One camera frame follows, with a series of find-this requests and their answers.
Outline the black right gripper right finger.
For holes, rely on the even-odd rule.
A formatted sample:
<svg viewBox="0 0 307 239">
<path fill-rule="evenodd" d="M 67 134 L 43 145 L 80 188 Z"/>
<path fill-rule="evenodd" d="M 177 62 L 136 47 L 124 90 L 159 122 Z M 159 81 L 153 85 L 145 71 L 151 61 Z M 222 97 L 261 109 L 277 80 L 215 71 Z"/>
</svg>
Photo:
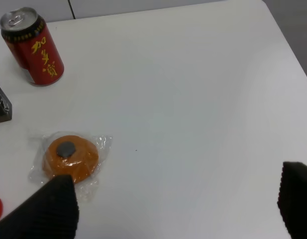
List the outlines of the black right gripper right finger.
<svg viewBox="0 0 307 239">
<path fill-rule="evenodd" d="M 293 239 L 307 239 L 307 166 L 284 162 L 277 205 Z"/>
</svg>

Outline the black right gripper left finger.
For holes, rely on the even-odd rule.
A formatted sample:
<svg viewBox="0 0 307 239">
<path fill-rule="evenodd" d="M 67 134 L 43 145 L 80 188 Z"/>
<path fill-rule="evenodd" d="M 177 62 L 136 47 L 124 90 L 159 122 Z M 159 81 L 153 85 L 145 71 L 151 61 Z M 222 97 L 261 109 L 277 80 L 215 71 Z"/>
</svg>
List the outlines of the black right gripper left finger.
<svg viewBox="0 0 307 239">
<path fill-rule="evenodd" d="M 71 175 L 58 175 L 0 220 L 0 239 L 73 239 L 79 206 Z"/>
</svg>

